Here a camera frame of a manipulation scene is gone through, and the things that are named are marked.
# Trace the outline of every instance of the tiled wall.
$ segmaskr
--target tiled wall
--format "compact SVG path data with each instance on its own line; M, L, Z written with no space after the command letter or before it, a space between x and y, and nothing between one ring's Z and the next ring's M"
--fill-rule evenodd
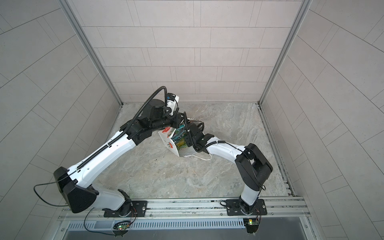
M384 237L384 1L314 0L262 108L323 238Z
M33 186L104 143L118 107L56 0L0 1L1 239L41 239L56 208Z
M301 1L68 0L123 102L260 99Z

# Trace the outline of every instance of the robotic arm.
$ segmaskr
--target robotic arm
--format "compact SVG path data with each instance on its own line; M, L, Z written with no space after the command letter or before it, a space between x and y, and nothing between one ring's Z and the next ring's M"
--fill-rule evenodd
M162 89L165 101L153 99ZM165 87L160 87L106 144L69 169L59 167L54 172L59 191L73 213L96 207L113 210L122 217L128 215L132 204L123 190L109 190L92 182L118 157L150 137L153 131L168 126L179 128L183 121L188 147L193 147L196 152L219 155L237 165L245 182L239 197L240 208L244 214L251 214L255 210L259 192L273 170L270 163L252 143L239 146L222 141L212 134L204 134L199 125L188 121L185 112L179 113L178 107L174 111L178 99L174 94L167 94Z

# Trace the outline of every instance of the gray floor surface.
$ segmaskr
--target gray floor surface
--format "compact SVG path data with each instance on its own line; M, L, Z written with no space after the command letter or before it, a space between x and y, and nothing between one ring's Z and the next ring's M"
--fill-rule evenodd
M141 104L125 104L112 133L130 120ZM238 145L258 146L273 166L261 196L287 195L281 172L266 135L257 106L253 103L179 103L180 112L205 123L204 133ZM208 159L208 154L199 156ZM157 132L123 154L94 181L109 189L122 189L133 199L238 197L243 191L238 169L232 162L213 156L210 161L177 157Z

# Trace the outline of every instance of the stone-textured floor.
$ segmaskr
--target stone-textured floor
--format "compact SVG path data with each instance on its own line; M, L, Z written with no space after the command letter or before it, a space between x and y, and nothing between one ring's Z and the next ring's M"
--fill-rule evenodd
M112 133L130 120L141 104L125 104ZM204 133L238 145L256 144L273 166L261 196L287 195L280 170L272 153L257 106L253 103L179 104L180 112L205 123ZM209 158L208 154L199 156ZM111 164L95 184L122 189L131 198L238 197L243 191L238 169L232 162L213 156L204 161L177 157L153 132L137 147Z

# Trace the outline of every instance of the black mounting plate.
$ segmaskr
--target black mounting plate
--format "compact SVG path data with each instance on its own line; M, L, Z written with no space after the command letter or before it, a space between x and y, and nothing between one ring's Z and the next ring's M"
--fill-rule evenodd
M145 212L147 210L147 201L132 201L133 207L136 209L137 216L136 217L144 217ZM125 217L131 217L132 214L129 213ZM104 212L104 217L120 217L118 214L116 214L116 211L108 210L106 209Z
M241 209L240 209L240 201L238 199L227 199L225 200L229 206L231 206L229 209L227 208L227 214L228 216L248 216L245 215ZM256 209L260 209L261 215L267 215L266 208L263 208L265 206L265 202L263 199L257 199L256 204ZM259 215L259 213L255 210L253 213L250 215Z

